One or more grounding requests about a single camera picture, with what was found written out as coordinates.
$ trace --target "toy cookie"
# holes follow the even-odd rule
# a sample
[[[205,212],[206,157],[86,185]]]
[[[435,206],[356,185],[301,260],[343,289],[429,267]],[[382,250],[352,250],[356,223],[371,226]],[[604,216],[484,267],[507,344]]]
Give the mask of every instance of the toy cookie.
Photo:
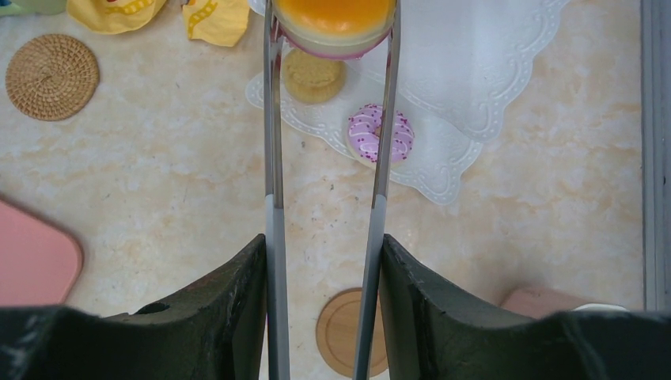
[[[317,58],[299,49],[290,51],[282,63],[286,91],[306,104],[332,99],[345,86],[346,76],[343,62]]]
[[[347,145],[350,152],[363,165],[374,168],[377,164],[377,150],[380,147],[382,130],[382,106],[366,104],[348,119]],[[415,142],[415,133],[410,122],[396,111],[392,137],[392,166],[408,159]]]

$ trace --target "wooden coaster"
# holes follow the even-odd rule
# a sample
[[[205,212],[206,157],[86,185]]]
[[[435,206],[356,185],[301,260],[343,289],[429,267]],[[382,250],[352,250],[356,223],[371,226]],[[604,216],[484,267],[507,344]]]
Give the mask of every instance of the wooden coaster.
[[[317,347],[321,356],[335,372],[348,378],[354,373],[361,294],[361,288],[357,288],[336,295],[324,306],[317,320]],[[373,331],[373,354],[370,357],[370,376],[381,374],[387,366],[385,334],[378,303]]]
[[[100,75],[95,55],[62,34],[30,40],[9,61],[7,95],[33,119],[64,120],[79,112],[95,92]]]

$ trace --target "pink object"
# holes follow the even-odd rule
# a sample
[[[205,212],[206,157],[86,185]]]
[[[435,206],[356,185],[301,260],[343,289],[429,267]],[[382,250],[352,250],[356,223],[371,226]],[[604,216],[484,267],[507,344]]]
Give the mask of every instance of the pink object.
[[[382,126],[382,106],[366,104],[349,118],[347,138],[353,153],[371,163],[377,162],[377,148],[380,146]],[[415,141],[415,133],[408,119],[396,111],[392,137],[392,164],[408,159]]]
[[[584,298],[546,287],[524,287],[511,293],[501,307],[517,314],[541,319],[559,311],[574,310],[588,303],[589,301]]]
[[[81,269],[70,235],[0,202],[0,306],[61,303]]]

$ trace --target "yellow bag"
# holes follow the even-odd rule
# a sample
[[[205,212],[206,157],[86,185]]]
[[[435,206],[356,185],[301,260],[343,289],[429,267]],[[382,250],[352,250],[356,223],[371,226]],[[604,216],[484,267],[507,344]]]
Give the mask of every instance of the yellow bag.
[[[68,0],[67,12],[92,32],[119,34],[140,29],[167,0]]]
[[[237,44],[249,19],[247,0],[190,0],[182,6],[189,40],[204,40],[218,46]]]

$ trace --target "beige floor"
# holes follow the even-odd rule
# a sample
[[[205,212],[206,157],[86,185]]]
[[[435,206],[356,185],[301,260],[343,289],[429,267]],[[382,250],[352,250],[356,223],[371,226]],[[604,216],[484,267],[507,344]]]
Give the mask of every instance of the beige floor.
[[[177,3],[122,36],[65,15],[0,19],[3,70],[46,32],[100,61],[100,87],[70,120],[30,120],[0,93],[0,195],[81,239],[68,303],[90,313],[134,312],[263,231],[262,112],[244,98],[262,67],[261,19],[236,48],[213,47],[186,41]],[[456,203],[392,184],[388,232],[492,302],[533,283],[641,308],[639,2],[573,1],[534,64]],[[292,374],[336,379],[315,323],[361,283],[373,171],[293,129],[283,138]]]

